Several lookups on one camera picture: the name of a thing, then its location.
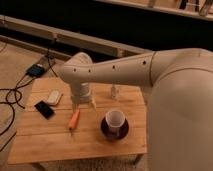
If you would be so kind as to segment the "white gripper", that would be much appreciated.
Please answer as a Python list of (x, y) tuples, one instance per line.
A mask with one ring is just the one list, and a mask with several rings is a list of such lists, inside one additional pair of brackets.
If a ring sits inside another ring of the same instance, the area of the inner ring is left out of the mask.
[[(78, 108), (77, 104), (89, 103), (91, 100), (91, 89), (89, 83), (71, 84), (71, 99), (72, 99), (72, 110), (75, 112)], [(97, 104), (95, 99), (91, 100), (91, 107), (96, 110)]]

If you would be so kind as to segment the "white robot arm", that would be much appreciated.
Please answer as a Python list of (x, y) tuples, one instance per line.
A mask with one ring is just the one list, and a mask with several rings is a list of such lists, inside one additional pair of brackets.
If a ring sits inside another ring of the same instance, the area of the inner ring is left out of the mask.
[(213, 171), (212, 51), (163, 50), (100, 63), (80, 52), (59, 76), (77, 104), (90, 96), (89, 83), (150, 87), (149, 171)]

